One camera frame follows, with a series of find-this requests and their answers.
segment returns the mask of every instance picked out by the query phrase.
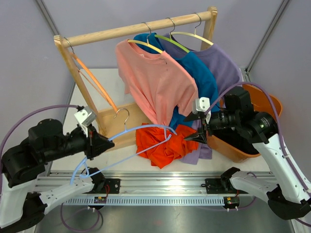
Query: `purple t-shirt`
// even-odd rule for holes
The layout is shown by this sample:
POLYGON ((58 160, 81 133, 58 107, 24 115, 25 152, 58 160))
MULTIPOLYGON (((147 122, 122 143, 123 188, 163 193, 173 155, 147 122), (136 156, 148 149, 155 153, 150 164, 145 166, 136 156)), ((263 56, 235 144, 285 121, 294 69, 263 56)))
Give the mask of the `purple t-shirt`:
MULTIPOLYGON (((163 49, 173 58, 183 58, 187 52, 172 44, 169 41, 160 39, 163 49)), ((231 60, 231 58, 216 44, 213 44, 206 50, 192 51, 211 71, 214 75, 218 93, 221 94, 224 90, 242 80, 242 74, 238 66, 231 60)), ((199 121, 194 121, 192 128, 197 129, 199 121)), ((180 159, 187 164, 197 164, 198 159, 211 159, 212 149, 205 144, 199 144, 199 149, 187 154, 180 159)))

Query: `orange clothing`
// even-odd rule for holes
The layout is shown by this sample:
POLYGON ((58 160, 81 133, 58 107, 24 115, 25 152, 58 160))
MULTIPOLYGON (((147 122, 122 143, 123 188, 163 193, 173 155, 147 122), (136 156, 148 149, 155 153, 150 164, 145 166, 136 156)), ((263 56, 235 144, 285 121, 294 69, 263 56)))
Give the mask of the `orange clothing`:
MULTIPOLYGON (((176 129, 177 135, 169 130, 166 132, 167 137, 170 134, 172 135, 170 140, 139 154, 141 157, 150 159, 152 166, 163 168, 170 164, 174 159, 181 159, 186 154, 198 149, 199 143, 184 140, 186 136, 195 133, 196 130, 185 125, 178 125, 176 129)), ((136 152, 138 153, 164 140, 164 129, 156 127, 138 129, 136 130, 136 152)))

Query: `clothing rack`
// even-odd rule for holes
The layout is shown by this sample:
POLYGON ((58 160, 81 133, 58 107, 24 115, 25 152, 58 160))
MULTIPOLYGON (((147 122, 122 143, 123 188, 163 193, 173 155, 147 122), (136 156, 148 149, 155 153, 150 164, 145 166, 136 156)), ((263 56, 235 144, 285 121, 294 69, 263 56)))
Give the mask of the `clothing rack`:
MULTIPOLYGON (((205 21, 204 31, 202 37, 208 39, 209 41, 212 41, 216 18, 217 18, 217 8, 216 7, 209 7, 207 11, 198 13, 200 15, 200 18, 196 14, 190 14, 185 16, 178 16, 178 17, 172 17, 172 20, 174 21, 175 26, 200 22, 200 20, 205 21)), ((169 18, 166 19, 160 19, 156 21, 147 22, 150 26, 151 30, 159 30, 164 28, 172 27, 173 23, 169 18)), ((54 42, 61 53, 71 75, 73 76, 78 88, 80 89, 83 98, 85 99, 87 105, 94 111, 94 113, 97 115, 97 123, 99 126, 100 133, 106 136, 114 135, 115 133, 118 133, 118 125, 121 125, 123 127, 123 121, 124 118, 117 117, 113 120, 113 126, 110 127, 111 124, 109 124, 109 121, 114 116, 114 112, 112 110, 103 110, 98 111, 96 108, 92 97, 90 96, 84 81, 82 80, 82 77, 80 76, 78 69, 75 65, 75 62, 70 55, 69 48, 73 50, 74 46, 79 45, 85 45, 89 43, 94 43, 98 41, 104 41, 108 39, 118 38, 122 36, 127 35, 133 35, 138 33, 144 33, 149 32, 149 28, 144 23, 120 27, 120 28, 114 28, 109 29, 105 31, 100 32, 94 32, 94 33, 88 33, 83 35, 77 35, 72 36, 68 38, 64 38, 61 35, 54 36, 54 42)), ((201 50, 207 49, 208 45, 205 42, 202 42, 201 44, 201 50)), ((118 108, 126 107, 131 112, 131 117, 128 121, 129 127, 135 127, 138 125, 141 125, 143 122, 150 122, 148 118, 144 115, 144 113, 139 109, 139 107, 133 103, 128 104, 126 106, 118 106, 118 108)), ((133 132, 131 135, 129 134, 126 138, 120 138, 119 141, 115 142, 116 146, 113 149, 118 149, 122 147, 126 147, 132 144, 135 144, 135 132, 133 132)))

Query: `t-shirt sleeve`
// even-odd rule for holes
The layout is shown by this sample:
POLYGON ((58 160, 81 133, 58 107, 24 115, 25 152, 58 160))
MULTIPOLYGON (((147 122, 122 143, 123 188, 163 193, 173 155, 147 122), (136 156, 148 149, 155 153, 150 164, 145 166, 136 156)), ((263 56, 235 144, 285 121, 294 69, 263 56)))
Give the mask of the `t-shirt sleeve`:
POLYGON ((193 84, 187 86, 187 88, 184 89, 180 97, 181 98, 178 103, 179 113, 184 116, 188 116, 189 113, 192 112, 193 101, 199 98, 198 88, 196 87, 194 81, 193 81, 193 84))

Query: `white table surface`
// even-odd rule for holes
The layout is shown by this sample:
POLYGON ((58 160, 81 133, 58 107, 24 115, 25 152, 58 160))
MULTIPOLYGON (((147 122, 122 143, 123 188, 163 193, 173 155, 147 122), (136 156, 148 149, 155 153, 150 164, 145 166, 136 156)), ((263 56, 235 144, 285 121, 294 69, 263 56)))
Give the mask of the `white table surface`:
MULTIPOLYGON (((124 84, 118 75, 118 69, 90 69, 99 82, 103 85, 106 91, 111 96, 116 105, 134 102, 130 95, 124 94, 124 84)), ((97 93, 97 91, 87 82, 85 84, 93 98, 93 101, 99 110, 110 108, 108 103, 97 93)), ((71 101, 71 104, 86 106, 86 102, 82 97, 82 94, 77 86, 75 86, 71 101)), ((76 127, 76 120, 73 114, 76 109, 71 108, 68 110, 65 124, 64 133, 71 132, 76 127)), ((100 156, 96 157, 93 161, 87 161, 87 165, 91 167, 98 167, 102 169, 108 165, 111 165, 123 158, 126 158, 136 152, 136 145, 125 147, 118 150, 104 152, 100 156)), ((74 170, 80 161, 84 158, 83 153, 68 156, 53 162, 52 170, 74 170)), ((238 167, 244 171, 270 171, 268 165, 264 161, 263 157, 251 158, 243 163, 234 163, 220 153, 213 151, 211 160, 199 159, 197 165, 184 164, 178 160, 174 160, 171 164, 167 165, 163 169, 151 166, 150 160, 135 156, 124 163, 118 164, 108 169, 109 171, 136 171, 136 172, 150 172, 150 171, 165 171, 165 172, 223 172, 232 166, 238 167)))

